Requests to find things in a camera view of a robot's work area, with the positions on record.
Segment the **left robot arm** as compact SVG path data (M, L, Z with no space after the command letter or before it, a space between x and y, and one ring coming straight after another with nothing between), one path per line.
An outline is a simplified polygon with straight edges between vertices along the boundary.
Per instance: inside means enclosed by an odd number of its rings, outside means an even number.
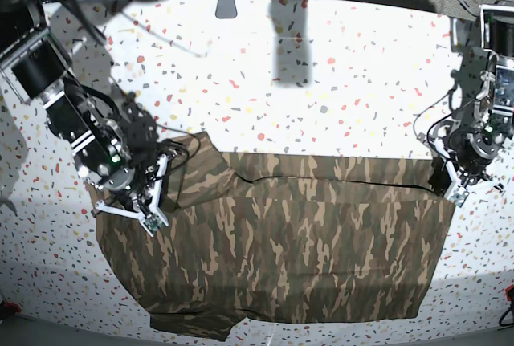
M478 20L480 47L487 52L480 90L450 114L454 121L448 134L438 134L436 121L425 137L447 173L439 191L456 206L480 182L493 182L486 169L513 139L513 0L483 0ZM456 118L465 113L470 119Z

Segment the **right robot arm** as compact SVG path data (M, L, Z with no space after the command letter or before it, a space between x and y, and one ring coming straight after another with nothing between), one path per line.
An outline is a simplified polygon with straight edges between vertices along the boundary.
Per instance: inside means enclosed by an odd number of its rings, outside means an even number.
M71 57L52 34L41 0L1 0L1 75L41 100L51 132L71 145L79 177L106 189L122 215L157 211L166 160L157 148L153 118L126 100L121 108L79 83Z

